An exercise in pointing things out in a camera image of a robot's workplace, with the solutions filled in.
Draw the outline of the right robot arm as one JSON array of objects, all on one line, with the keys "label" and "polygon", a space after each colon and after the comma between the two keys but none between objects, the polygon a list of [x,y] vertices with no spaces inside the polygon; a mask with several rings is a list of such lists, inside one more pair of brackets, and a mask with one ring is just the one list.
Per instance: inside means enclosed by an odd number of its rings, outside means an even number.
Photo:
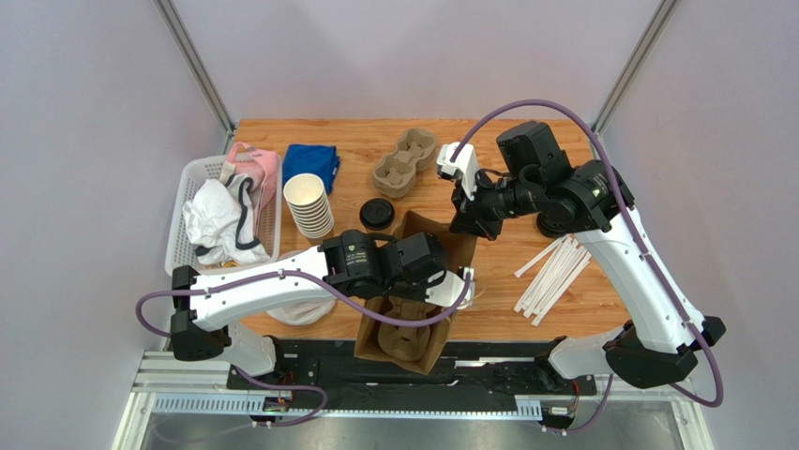
[{"label": "right robot arm", "polygon": [[573,166],[550,126],[529,121],[497,137],[508,174],[491,181],[475,150],[453,142],[437,157],[440,177],[455,188],[450,230],[494,240],[508,218],[535,215],[541,233],[572,235],[604,271],[626,306],[629,320],[609,332],[558,337],[536,361],[552,378],[614,374],[647,389],[683,381],[703,346],[715,345],[726,327],[696,310],[666,271],[656,271],[653,251],[638,248],[633,231],[641,217],[628,189],[611,191],[618,172],[596,159]]}]

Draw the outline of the black cup lid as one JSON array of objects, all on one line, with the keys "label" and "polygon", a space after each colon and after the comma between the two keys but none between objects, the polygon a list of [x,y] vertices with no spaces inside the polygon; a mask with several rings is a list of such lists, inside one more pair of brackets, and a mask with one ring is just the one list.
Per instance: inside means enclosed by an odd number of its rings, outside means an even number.
[{"label": "black cup lid", "polygon": [[364,202],[359,210],[360,223],[370,231],[387,230],[396,217],[392,202],[384,198],[373,198]]}]

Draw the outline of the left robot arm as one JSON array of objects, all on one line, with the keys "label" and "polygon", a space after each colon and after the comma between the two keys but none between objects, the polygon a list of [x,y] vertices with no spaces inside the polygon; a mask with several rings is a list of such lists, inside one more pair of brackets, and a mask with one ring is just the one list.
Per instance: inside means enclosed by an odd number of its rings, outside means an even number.
[{"label": "left robot arm", "polygon": [[460,281],[433,234],[403,239],[348,230],[282,261],[221,275],[189,265],[172,274],[175,312],[170,323],[174,357],[222,359],[251,375],[273,371],[275,344],[245,330],[240,319],[312,300],[394,296],[454,305]]}]

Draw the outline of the single cardboard cup carrier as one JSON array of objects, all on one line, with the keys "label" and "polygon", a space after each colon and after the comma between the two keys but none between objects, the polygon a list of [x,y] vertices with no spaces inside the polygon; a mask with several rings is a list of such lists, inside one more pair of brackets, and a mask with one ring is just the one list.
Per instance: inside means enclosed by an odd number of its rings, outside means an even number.
[{"label": "single cardboard cup carrier", "polygon": [[[438,307],[425,302],[389,297],[391,309],[385,316],[404,321],[421,321]],[[430,326],[402,327],[382,322],[378,328],[377,342],[388,356],[407,362],[419,361],[430,343]]]}]

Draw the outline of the brown paper bag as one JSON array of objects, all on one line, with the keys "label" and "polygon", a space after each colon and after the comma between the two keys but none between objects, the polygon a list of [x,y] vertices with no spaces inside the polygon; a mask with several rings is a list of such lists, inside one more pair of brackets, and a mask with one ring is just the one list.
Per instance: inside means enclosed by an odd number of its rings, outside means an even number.
[{"label": "brown paper bag", "polygon": [[[449,231],[447,224],[436,222],[414,211],[406,212],[391,232],[398,239],[409,237],[416,233],[431,233],[440,240],[448,258],[449,270],[455,272],[460,267],[472,264],[476,248],[476,238],[474,236],[452,233]],[[391,309],[391,303],[388,298],[372,298],[365,303],[365,307],[373,312],[385,315]],[[443,311],[442,307],[438,307],[429,315],[428,319]],[[381,322],[364,316],[361,319],[355,342],[354,356],[368,361],[392,363],[407,371],[428,375],[449,340],[451,328],[456,317],[457,314],[452,313],[447,318],[430,324],[431,335],[427,351],[419,361],[407,362],[396,360],[380,349],[377,342],[377,333]]]}]

